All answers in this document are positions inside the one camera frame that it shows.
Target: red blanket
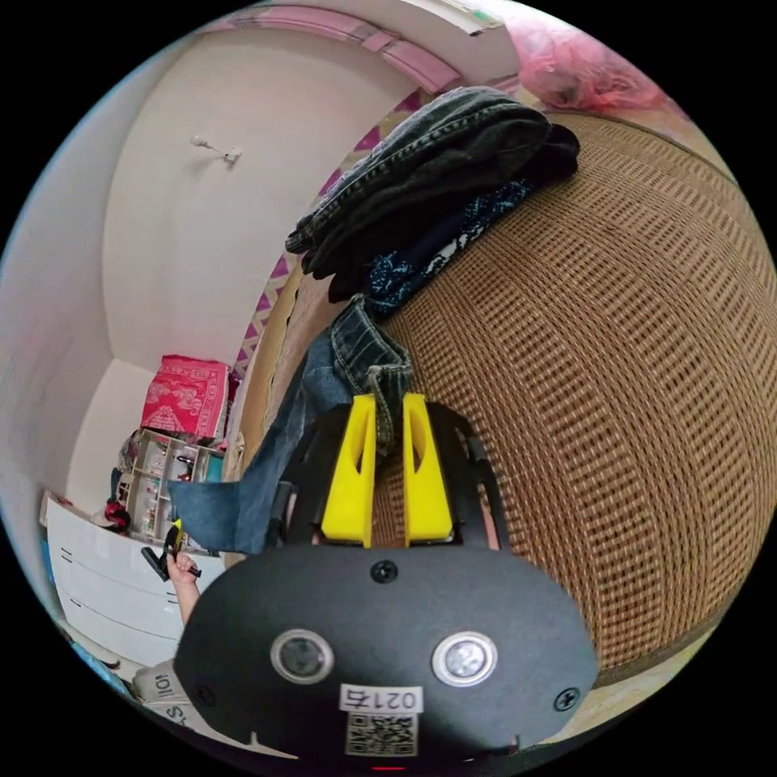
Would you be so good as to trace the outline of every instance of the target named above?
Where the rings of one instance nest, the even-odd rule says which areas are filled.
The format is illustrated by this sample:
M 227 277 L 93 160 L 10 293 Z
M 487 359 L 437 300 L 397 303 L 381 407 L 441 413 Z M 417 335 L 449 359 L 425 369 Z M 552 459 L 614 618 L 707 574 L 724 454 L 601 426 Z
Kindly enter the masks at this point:
M 229 367 L 164 356 L 148 387 L 141 427 L 222 438 L 227 422 Z

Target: blue patterned cloth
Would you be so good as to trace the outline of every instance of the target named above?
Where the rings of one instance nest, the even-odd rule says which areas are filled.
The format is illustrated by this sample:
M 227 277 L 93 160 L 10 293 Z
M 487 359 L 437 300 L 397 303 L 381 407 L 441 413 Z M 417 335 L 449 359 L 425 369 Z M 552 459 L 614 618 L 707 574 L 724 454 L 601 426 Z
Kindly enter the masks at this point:
M 437 223 L 410 248 L 378 256 L 364 288 L 375 317 L 395 313 L 497 219 L 514 210 L 533 188 L 528 179 L 509 181 Z

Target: black screw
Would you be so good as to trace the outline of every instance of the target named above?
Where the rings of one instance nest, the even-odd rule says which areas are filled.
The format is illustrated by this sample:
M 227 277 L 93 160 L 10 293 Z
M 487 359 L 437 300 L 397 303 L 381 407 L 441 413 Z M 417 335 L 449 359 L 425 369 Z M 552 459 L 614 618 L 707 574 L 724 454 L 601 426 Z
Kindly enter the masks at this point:
M 567 712 L 571 710 L 580 699 L 580 691 L 577 688 L 567 688 L 563 690 L 553 702 L 553 709 L 556 712 Z
M 216 706 L 216 694 L 204 683 L 199 682 L 194 687 L 194 698 L 204 707 Z
M 376 583 L 391 583 L 397 579 L 399 570 L 393 561 L 379 561 L 372 565 L 370 576 Z

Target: white wall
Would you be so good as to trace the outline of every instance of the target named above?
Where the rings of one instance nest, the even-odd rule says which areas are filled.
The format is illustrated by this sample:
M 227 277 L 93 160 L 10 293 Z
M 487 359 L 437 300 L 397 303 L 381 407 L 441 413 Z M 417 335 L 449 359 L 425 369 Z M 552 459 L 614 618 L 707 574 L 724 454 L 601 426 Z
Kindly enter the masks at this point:
M 136 70 L 76 127 L 32 191 L 0 265 L 0 508 L 31 585 L 53 611 L 37 518 L 42 486 L 66 488 L 81 422 L 112 358 L 100 274 L 108 189 L 132 121 L 181 46 Z
M 364 19 L 435 54 L 472 84 L 513 75 L 519 68 L 515 46 L 504 27 L 486 29 L 473 36 L 473 31 L 482 30 L 482 25 L 444 0 L 274 0 L 274 3 L 314 6 Z M 466 5 L 478 7 L 481 3 L 467 0 Z
M 125 440 L 138 428 L 154 373 L 114 359 L 83 417 L 70 458 L 64 496 L 94 515 L 104 509 Z
M 104 232 L 116 357 L 232 363 L 287 234 L 355 143 L 415 85 L 304 32 L 204 36 L 165 74 L 121 153 Z M 230 169 L 189 144 L 240 146 Z

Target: black device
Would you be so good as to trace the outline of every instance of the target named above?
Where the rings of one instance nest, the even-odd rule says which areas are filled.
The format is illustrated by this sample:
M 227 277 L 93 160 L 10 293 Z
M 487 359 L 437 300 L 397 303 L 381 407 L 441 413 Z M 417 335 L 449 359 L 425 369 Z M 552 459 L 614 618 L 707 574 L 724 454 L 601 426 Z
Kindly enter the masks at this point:
M 265 552 L 203 593 L 180 642 L 176 674 L 205 721 L 298 756 L 301 774 L 519 754 L 563 728 L 597 675 L 575 602 L 512 554 L 472 427 L 418 397 L 404 408 L 405 547 L 372 546 L 363 523 L 375 416 L 357 397 L 305 431 Z

